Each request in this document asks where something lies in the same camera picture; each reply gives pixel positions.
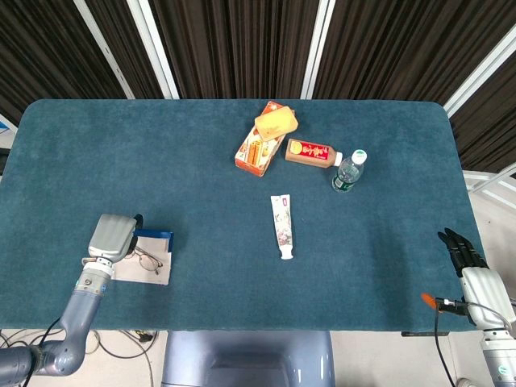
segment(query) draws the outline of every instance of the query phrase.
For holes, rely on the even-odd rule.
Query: floor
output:
[[[514,261],[516,244],[516,211],[482,194],[470,194],[476,223],[486,258],[492,268],[502,275],[510,296],[516,297]],[[17,330],[4,330],[12,335]],[[15,339],[30,341],[38,331],[23,331]],[[106,348],[121,356],[141,350],[118,331],[101,331]],[[90,332],[82,367],[70,377],[34,377],[31,387],[47,386],[154,386],[160,385],[166,332],[160,332],[155,345],[148,352],[152,377],[144,356],[119,360],[97,348],[97,340]],[[455,378],[467,377],[478,387],[492,386],[481,354],[478,331],[451,333],[440,339],[444,358]],[[402,338],[397,332],[344,331],[331,332],[337,387],[379,386],[436,386],[449,385],[435,350],[433,338]]]
[[[11,149],[14,140],[15,134],[13,131],[4,131],[0,128],[0,148]]]

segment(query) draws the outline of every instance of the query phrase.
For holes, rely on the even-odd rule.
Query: orange tip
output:
[[[432,309],[437,309],[437,302],[435,302],[435,298],[432,297],[431,294],[421,293],[421,299]]]

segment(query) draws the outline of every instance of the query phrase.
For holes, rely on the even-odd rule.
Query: curtain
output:
[[[71,0],[0,6],[0,112],[18,125],[40,98],[125,98]]]
[[[86,0],[127,84],[137,98],[163,98],[127,0]]]
[[[151,1],[182,98],[299,98],[315,0]]]
[[[514,24],[512,0],[337,0],[314,98],[444,104]]]
[[[515,90],[516,53],[451,117],[463,169],[498,173],[516,162]]]

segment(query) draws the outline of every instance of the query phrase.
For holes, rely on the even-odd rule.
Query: orange box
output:
[[[264,111],[261,112],[261,115],[270,113],[280,107],[283,107],[283,105],[269,101]],[[263,141],[256,128],[253,126],[235,155],[235,165],[253,175],[262,177],[281,146],[281,142],[285,136],[286,135],[280,135],[275,139]]]

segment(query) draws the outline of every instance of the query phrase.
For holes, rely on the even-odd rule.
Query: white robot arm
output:
[[[484,358],[496,387],[516,387],[516,339],[512,325],[516,314],[509,295],[495,270],[488,267],[471,243],[450,229],[440,232],[447,245],[464,292],[462,302],[436,298],[441,310],[456,313],[462,308],[472,323],[484,332]]]

